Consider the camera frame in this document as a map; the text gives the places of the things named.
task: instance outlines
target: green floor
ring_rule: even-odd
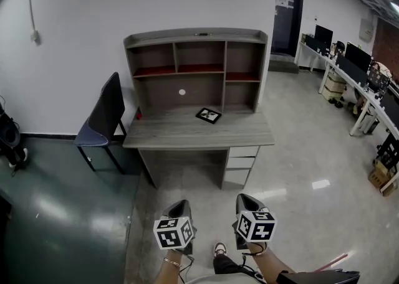
[[[140,177],[133,151],[85,148],[94,173],[71,141],[29,138],[27,168],[14,177],[0,156],[0,194],[12,204],[4,255],[9,283],[122,284],[129,220]]]

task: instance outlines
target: wooden desk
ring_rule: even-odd
[[[263,113],[231,111],[224,113],[213,125],[195,117],[200,110],[195,106],[148,112],[145,118],[133,121],[123,147],[139,150],[155,186],[162,178],[160,161],[165,158],[162,151],[219,150],[222,186],[244,187],[258,147],[274,144]]]

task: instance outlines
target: electrical outlet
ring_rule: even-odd
[[[31,34],[31,42],[36,42],[37,43],[37,42],[39,42],[39,38],[40,38],[39,32],[34,30],[32,32],[32,34]]]

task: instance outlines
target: desk drawer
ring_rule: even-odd
[[[224,175],[224,180],[226,182],[232,182],[240,185],[244,185],[245,181],[247,181],[249,169],[245,170],[226,170],[226,174]]]
[[[229,157],[255,157],[258,149],[258,146],[232,147],[230,148]]]
[[[255,158],[229,158],[227,168],[251,168]]]

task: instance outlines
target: bracelet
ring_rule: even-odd
[[[265,242],[264,250],[262,249],[260,252],[257,252],[257,253],[243,253],[243,255],[247,255],[247,256],[250,256],[250,257],[258,257],[258,256],[261,256],[261,255],[265,254],[267,248],[268,248],[268,246],[267,246],[267,243]]]
[[[176,262],[174,262],[174,261],[168,260],[166,257],[164,257],[163,260],[164,260],[165,262],[168,262],[168,263],[171,263],[171,264],[173,264],[173,265],[176,265],[178,268],[180,268],[180,264],[179,264],[179,263],[176,263]]]

